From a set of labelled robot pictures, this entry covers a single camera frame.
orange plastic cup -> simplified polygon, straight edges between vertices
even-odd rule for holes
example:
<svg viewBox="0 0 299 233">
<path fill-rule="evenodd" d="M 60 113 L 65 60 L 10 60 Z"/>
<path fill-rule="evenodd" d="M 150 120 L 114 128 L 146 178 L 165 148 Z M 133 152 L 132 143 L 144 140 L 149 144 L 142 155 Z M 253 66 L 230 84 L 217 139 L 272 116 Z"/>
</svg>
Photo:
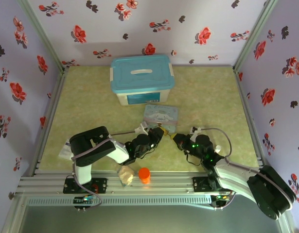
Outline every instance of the orange plastic cup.
<svg viewBox="0 0 299 233">
<path fill-rule="evenodd" d="M 150 170 L 146 167 L 143 167 L 139 170 L 139 178 L 142 183 L 150 183 Z"/>
</svg>

blue storage box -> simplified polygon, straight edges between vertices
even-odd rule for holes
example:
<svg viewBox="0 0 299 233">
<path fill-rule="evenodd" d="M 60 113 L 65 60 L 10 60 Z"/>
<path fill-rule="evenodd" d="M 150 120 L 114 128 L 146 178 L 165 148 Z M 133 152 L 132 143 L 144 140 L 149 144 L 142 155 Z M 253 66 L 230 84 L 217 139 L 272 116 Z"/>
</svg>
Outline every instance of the blue storage box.
<svg viewBox="0 0 299 233">
<path fill-rule="evenodd" d="M 166 55 L 114 59 L 110 83 L 121 105 L 165 102 L 175 85 L 172 64 Z"/>
</svg>

small white object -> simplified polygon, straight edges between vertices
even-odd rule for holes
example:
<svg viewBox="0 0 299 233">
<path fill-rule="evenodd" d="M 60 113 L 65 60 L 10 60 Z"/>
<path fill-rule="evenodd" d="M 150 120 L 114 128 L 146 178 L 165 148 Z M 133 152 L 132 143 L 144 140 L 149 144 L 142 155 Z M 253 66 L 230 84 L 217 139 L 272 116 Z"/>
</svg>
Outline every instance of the small white object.
<svg viewBox="0 0 299 233">
<path fill-rule="evenodd" d="M 222 147 L 220 145 L 217 145 L 214 150 L 216 153 L 219 153 L 221 151 L 221 149 L 222 149 Z"/>
<path fill-rule="evenodd" d="M 67 159 L 67 160 L 71 160 L 71 158 L 73 157 L 73 153 L 71 152 L 71 149 L 70 149 L 70 141 L 69 140 L 66 140 L 62 150 L 58 154 L 58 157 L 60 157 L 62 159 Z"/>
<path fill-rule="evenodd" d="M 136 128 L 134 131 L 136 134 L 145 134 L 148 135 L 148 132 L 145 130 L 148 128 L 148 125 L 145 121 L 143 121 L 138 128 Z"/>
</svg>

wire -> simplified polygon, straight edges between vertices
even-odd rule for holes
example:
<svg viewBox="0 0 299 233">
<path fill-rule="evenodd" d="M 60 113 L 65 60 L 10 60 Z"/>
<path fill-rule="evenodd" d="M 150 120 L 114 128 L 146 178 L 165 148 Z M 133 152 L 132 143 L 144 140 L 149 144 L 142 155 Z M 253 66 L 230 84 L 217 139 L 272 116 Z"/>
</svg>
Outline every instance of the wire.
<svg viewBox="0 0 299 233">
<path fill-rule="evenodd" d="M 86 150 L 85 152 L 80 153 L 80 154 L 78 154 L 78 155 L 72 157 L 71 159 L 72 159 L 72 160 L 75 160 L 75 159 L 80 158 L 80 157 L 82 157 L 82 156 L 84 156 L 84 155 L 86 155 L 86 154 L 89 154 L 90 152 L 94 151 L 95 149 L 99 148 L 101 145 L 103 145 L 103 144 L 105 144 L 106 142 L 109 142 L 109 141 L 111 141 L 112 143 L 116 143 L 116 142 L 117 142 L 117 141 L 116 141 L 115 139 L 113 139 L 113 138 L 108 138 L 108 139 L 104 140 L 103 142 L 97 144 L 95 147 L 92 147 L 92 148 Z M 117 145 L 120 146 L 121 148 L 124 148 L 124 147 L 125 147 L 125 145 L 123 145 L 123 144 L 121 144 L 121 143 L 117 143 Z"/>
<path fill-rule="evenodd" d="M 114 134 L 110 134 L 110 135 L 111 136 L 116 136 L 116 135 L 123 135 L 123 134 L 129 134 L 129 133 L 135 133 L 135 131 L 124 132 L 124 133 L 114 133 Z"/>
<path fill-rule="evenodd" d="M 289 208 L 287 210 L 291 210 L 292 209 L 292 206 L 293 206 L 293 201 L 290 199 L 290 197 L 276 184 L 274 183 L 271 179 L 269 179 L 268 177 L 266 177 L 265 175 L 263 175 L 262 173 L 260 173 L 259 171 L 256 171 L 254 169 L 251 169 L 250 167 L 247 167 L 247 166 L 243 166 L 243 165 L 239 165 L 239 164 L 235 164 L 233 162 L 231 162 L 230 160 L 228 160 L 228 157 L 231 155 L 232 153 L 232 146 L 231 146 L 231 141 L 230 141 L 230 138 L 228 137 L 228 135 L 221 129 L 219 128 L 205 128 L 205 129 L 201 129 L 201 130 L 218 130 L 220 132 L 222 132 L 225 137 L 227 138 L 228 140 L 228 143 L 229 143 L 229 147 L 230 147 L 230 150 L 229 150 L 229 153 L 228 155 L 225 156 L 225 161 L 227 162 L 228 165 L 231 165 L 231 166 L 234 166 L 234 167 L 237 167 L 237 168 L 240 168 L 242 170 L 246 170 L 248 172 L 253 172 L 257 175 L 259 175 L 260 177 L 262 177 L 264 180 L 268 181 L 269 183 L 271 183 L 277 190 L 279 190 L 282 195 L 286 198 L 286 200 L 288 201 L 289 203 Z"/>
<path fill-rule="evenodd" d="M 154 150 L 152 152 L 154 152 L 154 151 L 155 151 L 155 148 L 154 148 Z M 145 155 L 150 154 L 152 152 L 147 152 Z M 143 155 L 143 157 L 141 157 L 140 159 L 143 159 L 145 157 L 145 155 Z"/>
<path fill-rule="evenodd" d="M 186 161 L 187 161 L 188 163 L 192 164 L 192 165 L 195 165 L 195 166 L 200 166 L 201 163 L 202 163 L 202 160 L 200 160 L 200 163 L 199 163 L 199 164 L 195 164 L 195 163 L 193 163 L 193 162 L 188 161 L 188 154 L 186 154 Z"/>
<path fill-rule="evenodd" d="M 101 198 L 97 193 L 94 193 L 94 192 L 92 192 L 91 190 L 88 190 L 87 188 L 83 187 L 83 185 L 81 185 L 81 184 L 79 183 L 79 181 L 78 181 L 78 179 L 77 179 L 77 177 L 76 177 L 75 163 L 72 164 L 72 173 L 73 173 L 73 178 L 75 179 L 77 185 L 78 185 L 80 188 L 82 188 L 83 190 L 87 191 L 88 193 L 90 193 L 90 194 L 96 196 L 96 197 L 100 200 L 100 202 L 99 202 L 98 204 L 93 205 L 93 206 L 90 206 L 90 208 L 97 207 L 97 206 L 101 205 L 102 202 L 103 202 L 103 201 L 102 201 L 102 198 Z"/>
</svg>

yellow object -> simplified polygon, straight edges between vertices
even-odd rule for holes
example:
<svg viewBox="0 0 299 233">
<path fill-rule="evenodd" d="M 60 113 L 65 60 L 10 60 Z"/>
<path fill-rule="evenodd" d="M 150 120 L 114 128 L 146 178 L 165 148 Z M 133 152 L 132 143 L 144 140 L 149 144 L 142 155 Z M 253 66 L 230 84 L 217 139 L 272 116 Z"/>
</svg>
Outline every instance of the yellow object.
<svg viewBox="0 0 299 233">
<path fill-rule="evenodd" d="M 176 135 L 177 135 L 176 133 L 172 134 L 172 135 L 171 135 L 171 139 L 173 140 L 173 138 L 174 138 Z"/>
</svg>

